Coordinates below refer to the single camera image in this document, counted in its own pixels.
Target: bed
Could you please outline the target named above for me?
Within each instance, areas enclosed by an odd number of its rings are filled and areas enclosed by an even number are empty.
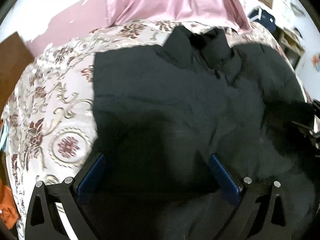
[[[100,19],[98,24],[116,26],[97,28],[86,35],[83,34],[84,28],[79,32],[80,38],[71,40],[66,35],[57,38],[44,33],[33,42],[27,42],[29,49],[38,56],[24,70],[2,113],[2,119],[9,124],[5,145],[6,168],[20,214],[17,222],[19,239],[24,239],[24,224],[35,183],[41,180],[45,184],[55,184],[66,177],[74,177],[91,151],[96,137],[92,115],[92,65],[96,52],[139,45],[161,45],[177,25],[184,25],[194,33],[205,33],[213,26],[222,26],[229,46],[248,42],[268,45],[277,50],[294,71],[271,33],[258,23],[249,24],[247,19],[244,20],[243,10],[238,8],[239,0],[221,1],[228,3],[227,15],[233,15],[233,22],[238,24],[225,20],[228,17],[212,20],[206,14],[196,17],[186,13],[182,17],[174,14],[169,16],[167,12],[154,15],[152,11],[143,16],[145,20],[131,20],[139,14],[127,11],[126,15],[122,15],[123,9],[119,7],[113,8],[114,14],[105,18],[107,22],[103,23],[103,19]],[[141,9],[143,2],[141,0],[131,8]],[[244,18],[236,20],[236,15],[244,15]],[[307,101],[298,77],[297,81]],[[62,205],[57,203],[57,208],[70,239],[77,239]]]

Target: black fabric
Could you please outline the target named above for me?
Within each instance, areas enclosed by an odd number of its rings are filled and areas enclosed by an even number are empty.
[[[230,49],[220,29],[196,35],[179,26],[163,47],[97,53],[93,89],[92,154],[115,162],[83,206],[102,239],[213,239],[233,210],[206,166],[215,152],[242,177],[281,182],[294,238],[311,222],[316,195],[302,150],[281,144],[290,140],[277,127],[286,112],[272,117],[273,107],[304,100],[275,50]]]

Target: floral bedsheet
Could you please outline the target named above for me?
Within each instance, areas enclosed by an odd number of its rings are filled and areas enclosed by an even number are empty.
[[[92,115],[95,52],[163,44],[172,29],[181,24],[194,33],[212,28],[197,22],[136,20],[93,30],[85,38],[49,48],[27,66],[2,113],[2,118],[10,124],[6,163],[21,215],[17,223],[20,239],[24,239],[24,224],[35,183],[42,180],[54,184],[68,176],[74,177],[91,151],[96,137]],[[241,35],[225,29],[229,45],[247,42],[269,45],[285,58],[293,71],[269,31],[258,23],[251,23],[251,27],[251,32]],[[69,237],[77,239],[63,207],[60,204],[57,207]]]

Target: patterned fabric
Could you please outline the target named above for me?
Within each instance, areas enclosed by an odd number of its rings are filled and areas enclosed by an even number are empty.
[[[112,28],[97,29],[86,38],[50,48],[27,66],[2,113],[10,123],[6,161],[10,183],[24,224],[35,183],[62,182],[74,177],[96,137],[92,115],[92,74],[95,52],[137,45],[163,44],[172,29],[183,24],[194,33],[205,33],[211,26],[197,22],[150,22],[136,20]],[[251,23],[252,31],[239,35],[225,29],[230,46],[259,42],[276,49],[286,60],[273,36],[260,24]],[[62,221],[63,207],[57,205]],[[71,239],[72,230],[66,228]]]

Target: silver screw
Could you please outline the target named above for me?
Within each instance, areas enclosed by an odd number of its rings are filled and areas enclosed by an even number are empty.
[[[73,179],[71,177],[67,177],[64,179],[64,182],[67,184],[71,183],[72,181],[73,181]]]
[[[244,181],[246,184],[252,183],[252,179],[249,178],[249,177],[245,177],[245,178],[243,179],[243,181]]]
[[[275,185],[276,187],[280,187],[280,186],[281,186],[281,184],[280,184],[279,181],[275,181],[275,182],[273,183],[273,185]]]
[[[36,187],[41,187],[42,186],[42,181],[38,181],[37,183],[36,183]]]

